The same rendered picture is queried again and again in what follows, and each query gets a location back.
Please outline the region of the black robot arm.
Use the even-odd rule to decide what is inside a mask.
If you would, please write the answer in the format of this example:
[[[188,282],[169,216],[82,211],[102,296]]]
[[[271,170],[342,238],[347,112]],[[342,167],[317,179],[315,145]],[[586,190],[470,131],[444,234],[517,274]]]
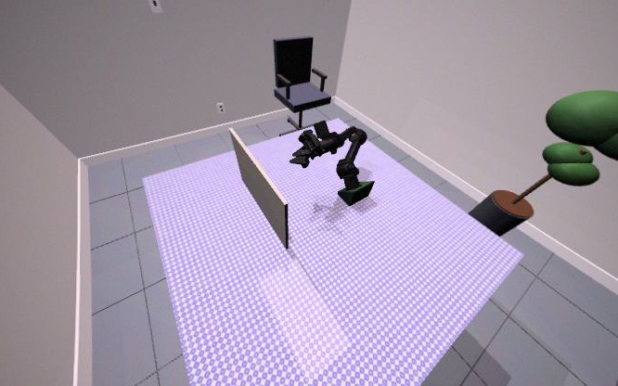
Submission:
[[[344,180],[346,187],[345,190],[355,190],[362,186],[359,184],[357,178],[359,175],[359,170],[354,166],[354,160],[360,147],[367,141],[367,134],[363,130],[357,129],[354,126],[347,128],[340,134],[337,134],[335,131],[330,133],[326,121],[314,124],[314,128],[317,139],[322,139],[321,141],[325,144],[325,153],[330,152],[331,155],[336,154],[338,148],[341,148],[344,145],[344,141],[349,139],[352,144],[345,156],[345,159],[339,160],[336,173],[340,179]],[[300,135],[298,140],[304,143],[304,141],[307,140],[307,137],[312,133],[313,131],[311,129],[305,130]],[[307,140],[307,142],[312,143],[311,140]]]

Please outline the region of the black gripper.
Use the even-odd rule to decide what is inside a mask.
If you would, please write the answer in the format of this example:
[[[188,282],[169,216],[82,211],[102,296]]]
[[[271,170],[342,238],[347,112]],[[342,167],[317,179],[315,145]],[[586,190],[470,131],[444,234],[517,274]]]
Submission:
[[[312,143],[308,143],[307,140],[311,140]],[[319,141],[316,135],[309,135],[307,140],[304,141],[301,148],[292,153],[292,156],[295,158],[291,159],[290,163],[300,164],[303,168],[307,168],[310,163],[309,158],[313,160],[315,157],[321,157],[325,154],[325,144],[322,141]]]

